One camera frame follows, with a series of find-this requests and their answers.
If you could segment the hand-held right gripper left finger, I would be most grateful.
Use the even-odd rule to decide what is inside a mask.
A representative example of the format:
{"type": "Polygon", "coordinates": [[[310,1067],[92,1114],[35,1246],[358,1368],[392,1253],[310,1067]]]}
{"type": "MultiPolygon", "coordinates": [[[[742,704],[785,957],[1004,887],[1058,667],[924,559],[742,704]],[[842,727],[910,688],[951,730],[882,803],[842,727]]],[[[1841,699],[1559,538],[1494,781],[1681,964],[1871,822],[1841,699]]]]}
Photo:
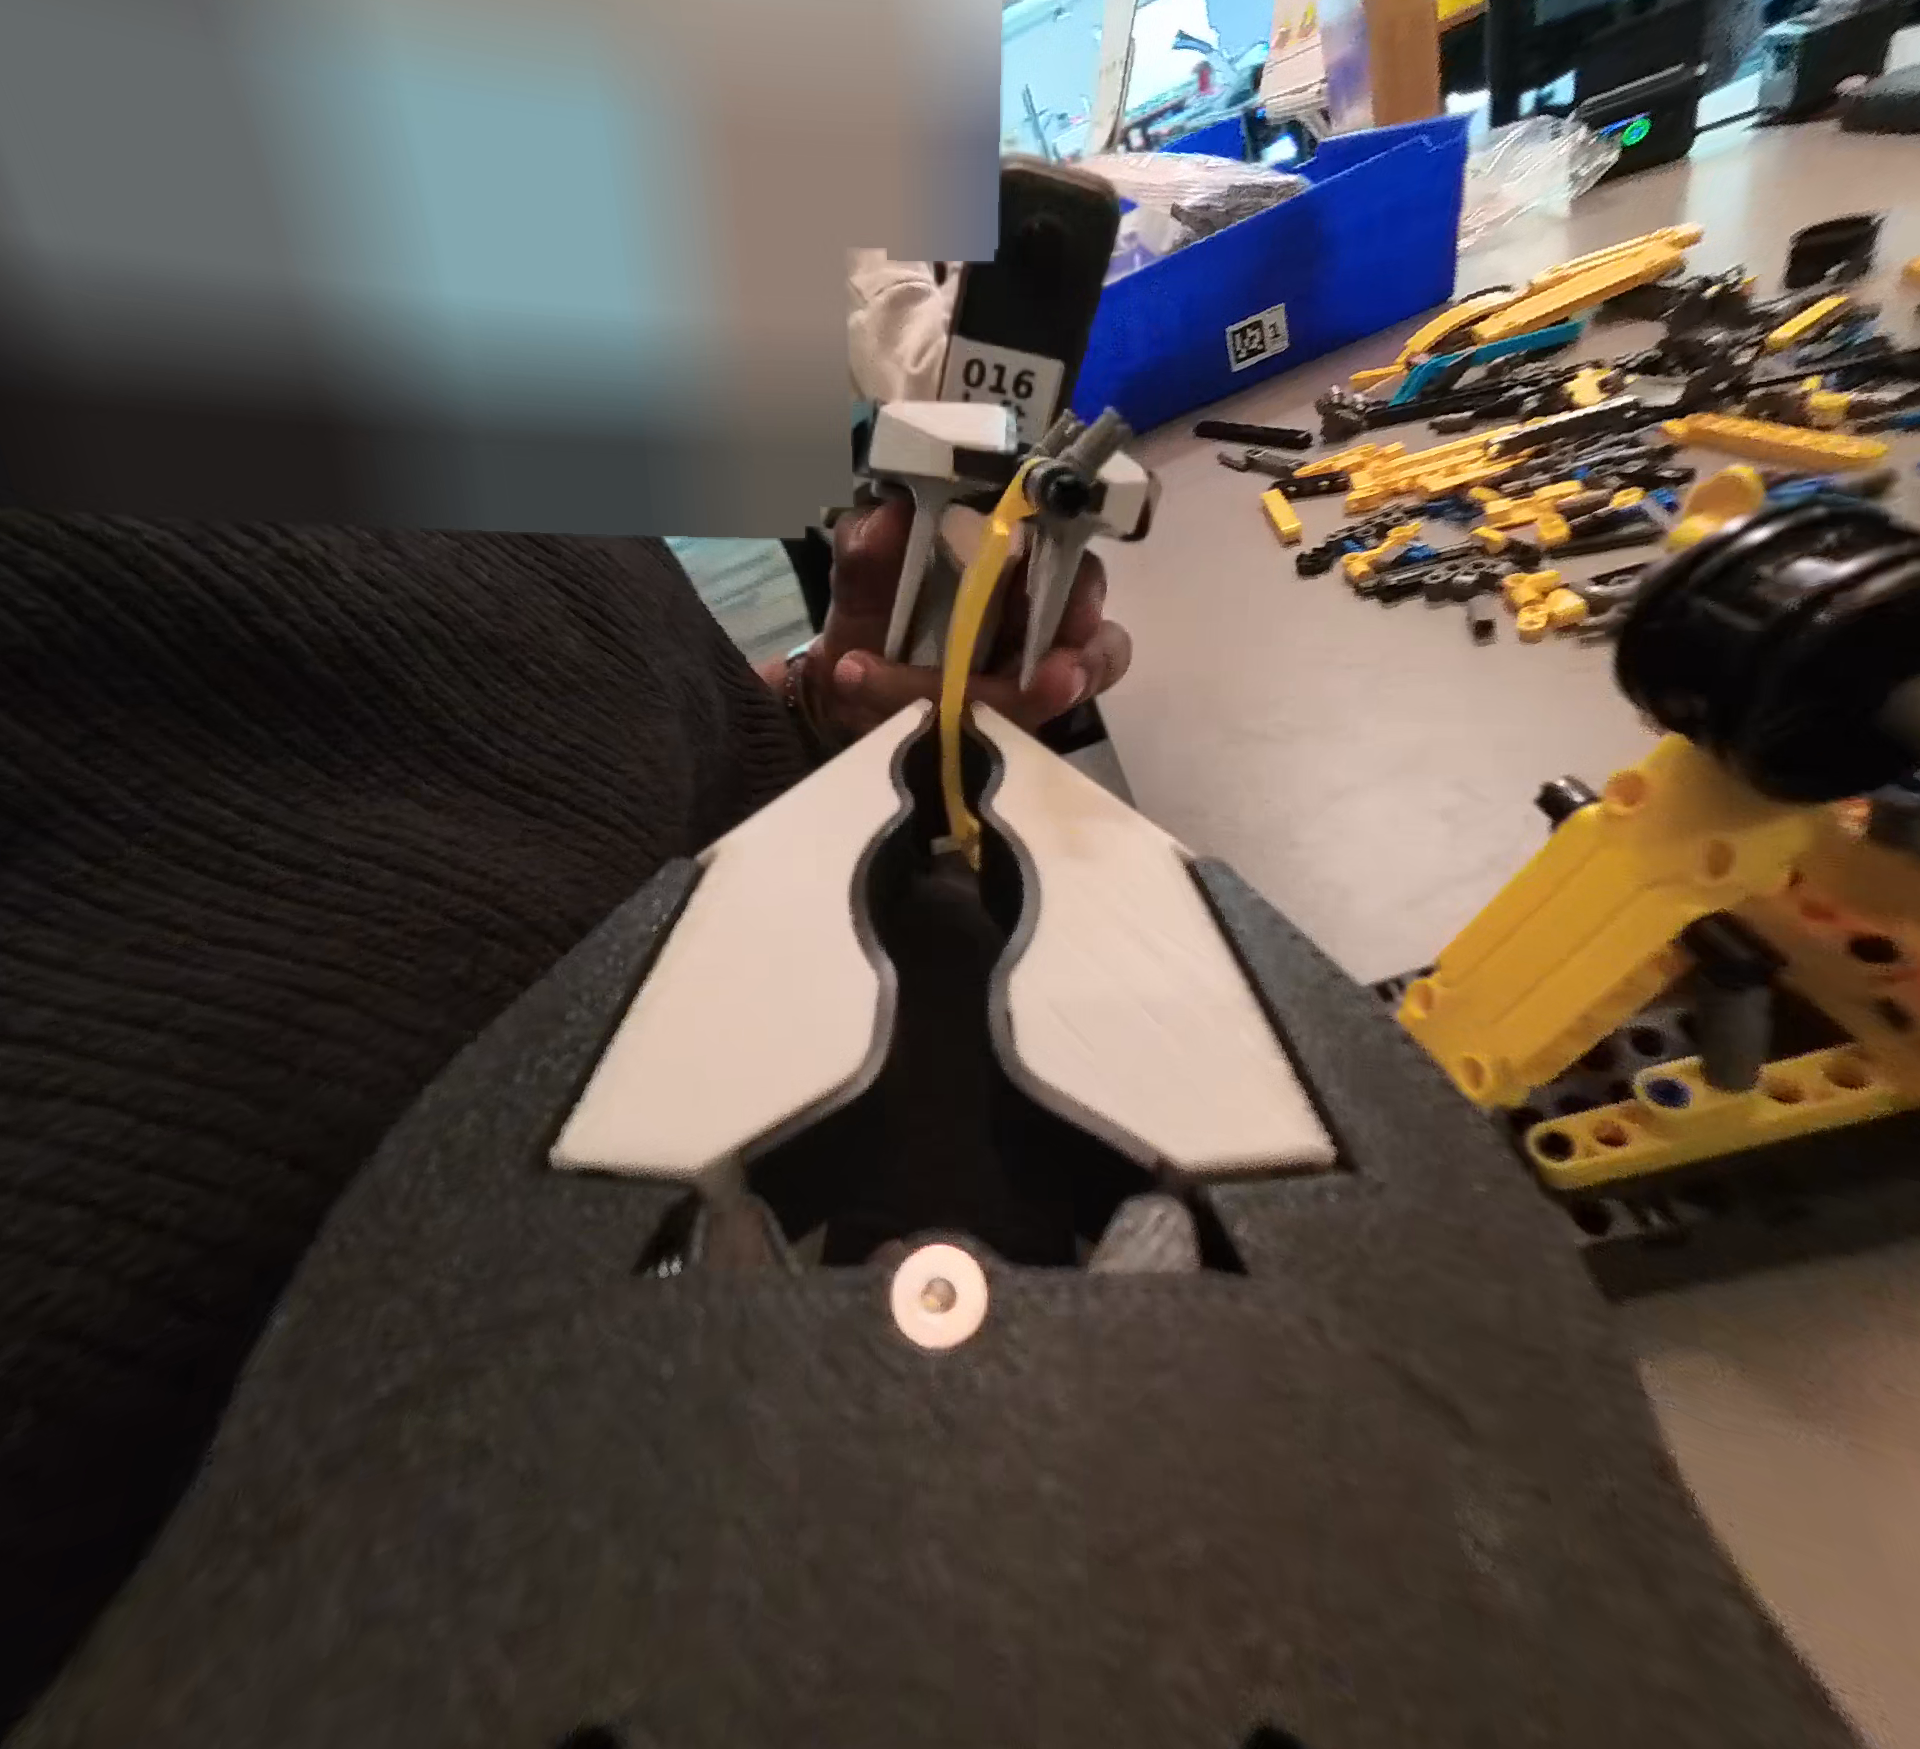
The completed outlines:
{"type": "Polygon", "coordinates": [[[554,1168],[708,1181],[877,1080],[898,975],[868,880],[910,823],[903,758],[928,721],[898,710],[700,855],[554,1168]]]}

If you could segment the blue storage bin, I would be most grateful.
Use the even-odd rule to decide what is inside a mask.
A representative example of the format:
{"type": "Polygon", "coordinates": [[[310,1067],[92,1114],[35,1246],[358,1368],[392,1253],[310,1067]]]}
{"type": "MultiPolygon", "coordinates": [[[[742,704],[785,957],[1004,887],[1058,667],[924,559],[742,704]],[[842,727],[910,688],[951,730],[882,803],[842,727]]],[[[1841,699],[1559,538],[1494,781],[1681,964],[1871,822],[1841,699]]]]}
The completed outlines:
{"type": "Polygon", "coordinates": [[[1468,119],[1336,134],[1303,186],[1101,291],[1072,408],[1199,415],[1452,296],[1468,119]]]}

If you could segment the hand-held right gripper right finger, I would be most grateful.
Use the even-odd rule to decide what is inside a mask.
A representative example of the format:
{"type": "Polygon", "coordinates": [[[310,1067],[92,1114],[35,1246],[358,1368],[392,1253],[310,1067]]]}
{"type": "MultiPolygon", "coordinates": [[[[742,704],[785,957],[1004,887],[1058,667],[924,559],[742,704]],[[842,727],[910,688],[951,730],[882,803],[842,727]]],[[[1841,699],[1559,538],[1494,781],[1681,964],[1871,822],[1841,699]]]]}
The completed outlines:
{"type": "Polygon", "coordinates": [[[1196,880],[1190,852],[995,709],[984,835],[1018,918],[987,989],[1020,1090],[1178,1179],[1330,1170],[1336,1142],[1196,880]]]}

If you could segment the brown cardboard box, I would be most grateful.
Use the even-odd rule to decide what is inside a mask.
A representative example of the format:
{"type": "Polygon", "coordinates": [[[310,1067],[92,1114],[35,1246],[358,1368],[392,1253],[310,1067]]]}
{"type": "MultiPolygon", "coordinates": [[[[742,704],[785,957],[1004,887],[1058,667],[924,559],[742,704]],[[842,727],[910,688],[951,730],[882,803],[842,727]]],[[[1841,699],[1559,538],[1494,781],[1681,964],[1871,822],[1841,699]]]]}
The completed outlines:
{"type": "Polygon", "coordinates": [[[1426,120],[1447,110],[1436,0],[1359,0],[1359,126],[1426,120]]]}

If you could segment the black device green light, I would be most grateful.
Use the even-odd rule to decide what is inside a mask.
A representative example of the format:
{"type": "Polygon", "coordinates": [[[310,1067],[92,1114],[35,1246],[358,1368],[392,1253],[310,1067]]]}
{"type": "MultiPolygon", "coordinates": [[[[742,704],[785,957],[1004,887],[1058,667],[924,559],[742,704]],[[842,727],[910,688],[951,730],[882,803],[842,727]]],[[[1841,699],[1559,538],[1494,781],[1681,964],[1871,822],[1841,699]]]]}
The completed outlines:
{"type": "Polygon", "coordinates": [[[1707,71],[1676,63],[1595,93],[1572,106],[1572,120],[1608,153],[1595,181],[1639,175],[1682,160],[1699,134],[1707,71]]]}

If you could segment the clear plastic bags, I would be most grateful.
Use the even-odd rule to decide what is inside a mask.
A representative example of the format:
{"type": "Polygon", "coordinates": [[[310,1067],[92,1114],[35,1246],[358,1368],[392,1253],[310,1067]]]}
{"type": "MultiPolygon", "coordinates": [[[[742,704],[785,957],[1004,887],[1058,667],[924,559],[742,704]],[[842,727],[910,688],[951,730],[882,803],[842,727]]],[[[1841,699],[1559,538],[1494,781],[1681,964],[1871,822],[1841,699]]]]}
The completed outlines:
{"type": "Polygon", "coordinates": [[[1210,153],[1131,151],[1087,168],[1122,201],[1120,236],[1167,254],[1283,206],[1309,186],[1287,168],[1210,153]]]}

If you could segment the pile of toy building pieces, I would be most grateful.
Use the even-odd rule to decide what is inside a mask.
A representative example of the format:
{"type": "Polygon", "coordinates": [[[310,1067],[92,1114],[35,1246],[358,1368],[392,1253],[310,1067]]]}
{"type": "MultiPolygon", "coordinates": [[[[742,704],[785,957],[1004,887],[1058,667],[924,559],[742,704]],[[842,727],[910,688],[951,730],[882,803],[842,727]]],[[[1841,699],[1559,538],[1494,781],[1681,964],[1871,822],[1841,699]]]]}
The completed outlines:
{"type": "Polygon", "coordinates": [[[1318,429],[1199,418],[1301,579],[1465,613],[1488,640],[1615,629],[1659,555],[1750,515],[1881,508],[1916,441],[1916,335],[1871,288],[1886,218],[1799,229],[1781,281],[1672,275],[1508,342],[1315,402],[1318,429]]]}

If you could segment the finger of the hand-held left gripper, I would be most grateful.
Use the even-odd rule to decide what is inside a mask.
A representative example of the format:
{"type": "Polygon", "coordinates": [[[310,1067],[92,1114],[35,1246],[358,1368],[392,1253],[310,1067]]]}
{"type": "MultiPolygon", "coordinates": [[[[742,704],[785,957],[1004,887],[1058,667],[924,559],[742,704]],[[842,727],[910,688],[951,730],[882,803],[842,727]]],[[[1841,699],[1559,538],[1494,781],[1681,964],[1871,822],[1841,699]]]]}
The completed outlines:
{"type": "Polygon", "coordinates": [[[1026,523],[1026,629],[1018,685],[1032,688],[1067,613],[1077,568],[1096,538],[1140,540],[1159,500],[1157,475],[1133,457],[1110,457],[1097,473],[1097,511],[1077,522],[1026,523]]]}
{"type": "Polygon", "coordinates": [[[987,517],[1023,465],[995,402],[890,400],[868,436],[868,500],[906,504],[909,526],[882,656],[934,664],[987,517]]]}

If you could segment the clear plastic bag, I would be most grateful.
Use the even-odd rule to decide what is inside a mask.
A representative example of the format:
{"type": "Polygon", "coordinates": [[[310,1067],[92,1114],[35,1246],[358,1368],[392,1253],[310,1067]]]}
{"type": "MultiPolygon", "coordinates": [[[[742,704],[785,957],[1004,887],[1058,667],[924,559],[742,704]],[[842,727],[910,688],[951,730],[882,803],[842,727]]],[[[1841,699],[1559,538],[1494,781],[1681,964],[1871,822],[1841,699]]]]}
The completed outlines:
{"type": "Polygon", "coordinates": [[[1467,157],[1456,250],[1467,254],[1530,214],[1565,210],[1618,160],[1614,134],[1572,117],[1530,115],[1490,131],[1467,157]]]}

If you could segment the yellow teal toy boom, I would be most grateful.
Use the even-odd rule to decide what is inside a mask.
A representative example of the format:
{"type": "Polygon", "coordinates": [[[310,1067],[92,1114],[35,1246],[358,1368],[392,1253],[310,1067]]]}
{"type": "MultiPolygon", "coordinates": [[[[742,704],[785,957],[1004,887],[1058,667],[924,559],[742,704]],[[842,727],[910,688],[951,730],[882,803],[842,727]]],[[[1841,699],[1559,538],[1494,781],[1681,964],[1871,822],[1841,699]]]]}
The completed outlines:
{"type": "Polygon", "coordinates": [[[1576,320],[1608,300],[1679,272],[1703,233],[1696,223],[1665,225],[1551,266],[1523,283],[1460,296],[1419,326],[1392,362],[1355,371],[1348,387],[1354,393],[1401,388],[1420,362],[1576,320]]]}

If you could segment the yellow curved toy panel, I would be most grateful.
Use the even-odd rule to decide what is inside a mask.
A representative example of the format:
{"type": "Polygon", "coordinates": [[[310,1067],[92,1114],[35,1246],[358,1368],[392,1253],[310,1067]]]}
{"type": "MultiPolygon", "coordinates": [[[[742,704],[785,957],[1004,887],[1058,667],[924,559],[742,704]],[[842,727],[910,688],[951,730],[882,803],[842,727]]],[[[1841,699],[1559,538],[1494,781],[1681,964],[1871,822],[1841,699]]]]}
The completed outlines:
{"type": "Polygon", "coordinates": [[[962,776],[966,691],[974,677],[974,656],[979,649],[990,607],[995,600],[1005,564],[1011,557],[1020,532],[1039,511],[1033,479],[1043,454],[1026,457],[987,515],[972,562],[959,579],[945,639],[941,691],[937,699],[938,790],[946,822],[943,849],[972,873],[981,869],[981,823],[966,802],[962,776]]]}

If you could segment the person's left hand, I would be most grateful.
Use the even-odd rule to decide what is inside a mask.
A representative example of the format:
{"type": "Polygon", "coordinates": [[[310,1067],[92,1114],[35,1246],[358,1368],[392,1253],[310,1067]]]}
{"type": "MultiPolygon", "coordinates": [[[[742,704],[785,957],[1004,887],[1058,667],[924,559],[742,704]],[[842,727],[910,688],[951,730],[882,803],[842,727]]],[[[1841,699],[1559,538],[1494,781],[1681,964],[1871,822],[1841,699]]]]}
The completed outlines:
{"type": "MultiPolygon", "coordinates": [[[[882,654],[910,520],[912,508],[903,497],[842,513],[830,536],[821,632],[798,652],[757,668],[817,753],[846,748],[903,707],[938,697],[941,664],[912,667],[882,654]]],[[[1013,559],[995,599],[995,640],[974,668],[966,699],[1039,730],[1112,691],[1131,668],[1133,640],[1105,615],[1105,571],[1089,552],[1043,659],[1021,683],[1026,576],[1026,564],[1013,559]]]]}

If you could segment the yellow black toy crane model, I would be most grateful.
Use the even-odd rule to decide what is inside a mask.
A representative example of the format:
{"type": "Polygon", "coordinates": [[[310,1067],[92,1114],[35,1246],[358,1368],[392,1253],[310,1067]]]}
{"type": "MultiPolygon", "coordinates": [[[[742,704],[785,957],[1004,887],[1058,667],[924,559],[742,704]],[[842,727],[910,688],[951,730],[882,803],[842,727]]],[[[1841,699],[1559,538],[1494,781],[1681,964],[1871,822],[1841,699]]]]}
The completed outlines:
{"type": "Polygon", "coordinates": [[[1615,1298],[1916,1240],[1918,536],[1846,497],[1727,520],[1637,583],[1661,742],[1401,999],[1615,1298]]]}

